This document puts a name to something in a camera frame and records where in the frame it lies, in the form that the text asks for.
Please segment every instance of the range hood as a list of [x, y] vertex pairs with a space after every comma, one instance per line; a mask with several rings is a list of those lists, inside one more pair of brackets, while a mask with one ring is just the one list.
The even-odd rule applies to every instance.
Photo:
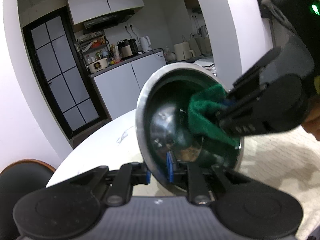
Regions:
[[95, 19], [84, 22], [84, 27], [90, 31], [102, 30], [124, 23], [134, 15], [134, 10], [123, 10], [115, 13], [106, 14]]

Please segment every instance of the black door frame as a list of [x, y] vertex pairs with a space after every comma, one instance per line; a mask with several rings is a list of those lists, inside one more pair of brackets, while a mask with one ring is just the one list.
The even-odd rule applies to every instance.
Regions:
[[[89, 97], [98, 113], [98, 118], [92, 120], [91, 122], [81, 126], [77, 130], [72, 131], [71, 127], [69, 126], [67, 120], [65, 119], [61, 109], [59, 108], [59, 105], [57, 101], [54, 98], [54, 95], [49, 87], [49, 83], [47, 82], [47, 79], [44, 75], [44, 72], [41, 68], [37, 53], [36, 53], [36, 47], [33, 42], [31, 30], [38, 27], [39, 25], [55, 18], [55, 17], [61, 17], [62, 25], [65, 29], [66, 37], [69, 43], [69, 46], [71, 48], [72, 55], [75, 59], [76, 66], [79, 70], [80, 76], [84, 82], [84, 85], [88, 91]], [[88, 72], [86, 69], [86, 66], [84, 65], [84, 62], [79, 58], [79, 54], [76, 51], [76, 48], [74, 44], [76, 43], [76, 38], [73, 33], [71, 21], [68, 14], [67, 7], [62, 7], [60, 9], [57, 9], [53, 12], [50, 12], [46, 14], [45, 16], [42, 16], [41, 18], [31, 22], [30, 24], [23, 27], [23, 33], [24, 38], [26, 42], [26, 47], [29, 52], [31, 64], [33, 67], [33, 70], [35, 71], [36, 77], [38, 79], [38, 82], [40, 84], [40, 87], [44, 93], [44, 96], [46, 100], [48, 101], [48, 104], [56, 117], [58, 123], [60, 124], [62, 130], [65, 132], [68, 139], [71, 139], [72, 137], [76, 136], [77, 134], [81, 133], [82, 131], [85, 131], [89, 127], [95, 125], [96, 123], [107, 119], [107, 114], [104, 111], [104, 108], [99, 100], [99, 97], [94, 89], [94, 86], [92, 84], [92, 80], [88, 76]]]

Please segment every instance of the bowl rim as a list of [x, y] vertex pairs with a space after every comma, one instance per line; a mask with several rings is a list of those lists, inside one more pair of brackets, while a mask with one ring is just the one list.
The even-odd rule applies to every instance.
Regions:
[[[219, 84], [222, 85], [222, 87], [228, 91], [228, 89], [225, 87], [225, 85], [210, 71], [206, 70], [205, 68], [192, 64], [192, 63], [185, 63], [185, 62], [177, 62], [177, 63], [171, 63], [168, 65], [163, 66], [162, 68], [158, 69], [156, 72], [154, 72], [151, 77], [146, 81], [144, 84], [141, 93], [139, 95], [138, 101], [137, 101], [137, 108], [136, 108], [136, 114], [135, 114], [135, 128], [136, 128], [136, 135], [138, 139], [138, 145], [140, 148], [140, 152], [142, 155], [142, 158], [144, 162], [146, 163], [148, 169], [151, 171], [152, 175], [156, 178], [156, 180], [164, 186], [167, 190], [170, 192], [176, 194], [176, 195], [185, 195], [186, 192], [179, 187], [175, 186], [174, 184], [169, 183], [166, 176], [160, 171], [160, 169], [157, 168], [156, 162], [151, 157], [151, 154], [148, 149], [148, 144], [146, 137], [144, 135], [144, 123], [143, 123], [143, 117], [145, 114], [145, 106], [148, 100], [148, 95], [154, 88], [154, 86], [158, 83], [158, 81], [164, 77], [165, 75], [175, 71], [175, 70], [194, 70], [201, 72], [211, 79], [215, 80]], [[240, 138], [240, 144], [239, 144], [239, 155], [238, 159], [236, 161], [236, 165], [234, 167], [235, 171], [238, 171], [240, 168], [240, 164], [243, 158], [244, 153], [244, 138]]]

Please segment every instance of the stainless steel bowl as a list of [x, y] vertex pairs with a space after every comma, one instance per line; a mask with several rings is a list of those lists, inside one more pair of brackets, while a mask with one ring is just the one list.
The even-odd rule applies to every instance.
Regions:
[[145, 83], [136, 109], [136, 133], [142, 157], [154, 177], [168, 190], [184, 195], [183, 185], [167, 180], [166, 153], [193, 161], [201, 167], [222, 164], [238, 170], [244, 139], [239, 147], [194, 136], [188, 129], [190, 97], [221, 82], [204, 68], [189, 63], [173, 63], [156, 71]]

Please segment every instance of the frosted glass panel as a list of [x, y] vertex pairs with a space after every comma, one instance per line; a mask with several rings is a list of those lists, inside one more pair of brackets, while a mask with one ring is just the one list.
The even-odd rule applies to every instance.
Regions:
[[47, 80], [61, 74], [57, 59], [53, 53], [50, 43], [40, 49], [37, 49], [37, 54]]
[[79, 104], [78, 107], [86, 122], [90, 122], [99, 117], [91, 99], [88, 99], [83, 103]]
[[62, 72], [76, 65], [66, 36], [52, 42]]
[[50, 89], [62, 112], [76, 105], [62, 75], [51, 80]]
[[63, 75], [76, 103], [80, 103], [89, 98], [89, 94], [84, 86], [77, 67], [68, 70]]
[[65, 34], [60, 16], [48, 21], [47, 28], [51, 40], [54, 40]]
[[66, 111], [63, 115], [73, 131], [85, 125], [85, 122], [76, 106]]
[[44, 44], [50, 41], [49, 35], [47, 32], [47, 28], [45, 27], [45, 23], [40, 26], [34, 28], [31, 31], [33, 42], [35, 44], [36, 49], [43, 46]]

